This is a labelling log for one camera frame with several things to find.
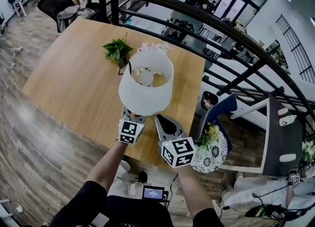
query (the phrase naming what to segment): white floral plate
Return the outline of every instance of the white floral plate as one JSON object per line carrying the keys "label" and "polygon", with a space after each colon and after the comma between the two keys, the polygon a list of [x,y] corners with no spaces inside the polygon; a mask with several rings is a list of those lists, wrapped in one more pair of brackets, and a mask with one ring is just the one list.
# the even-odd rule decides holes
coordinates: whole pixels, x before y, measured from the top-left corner
{"label": "white floral plate", "polygon": [[218,169],[227,155],[227,141],[219,131],[219,140],[214,141],[207,150],[205,147],[196,147],[196,154],[191,162],[193,169],[200,173],[210,173]]}

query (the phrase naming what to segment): floor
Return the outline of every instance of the floor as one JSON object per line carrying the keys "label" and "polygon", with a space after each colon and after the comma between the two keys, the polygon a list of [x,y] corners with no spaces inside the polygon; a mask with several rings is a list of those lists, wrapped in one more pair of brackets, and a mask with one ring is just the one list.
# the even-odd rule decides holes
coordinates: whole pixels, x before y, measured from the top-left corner
{"label": "floor", "polygon": [[[34,227],[49,222],[74,197],[91,168],[107,151],[36,108],[22,93],[41,56],[59,36],[56,23],[36,5],[36,0],[31,1],[26,7],[28,16],[13,17],[6,30],[10,43],[23,46],[22,53],[12,58],[0,49],[0,199],[11,200],[12,204],[6,206],[22,226]],[[13,69],[9,68],[10,62],[15,63]],[[221,120],[233,142],[226,163],[260,165],[265,133],[246,123],[235,123],[228,116]],[[161,184],[168,190],[176,175],[136,160],[130,163],[130,181],[144,170],[149,184]],[[224,180],[233,181],[235,173],[217,170],[198,177],[209,195],[219,200]],[[174,226],[192,226],[178,180],[173,187],[169,211]],[[13,207],[19,204],[24,210],[21,214]],[[244,227],[253,221],[255,226],[275,225],[274,221],[245,218],[231,210],[224,212],[221,220],[226,227]]]}

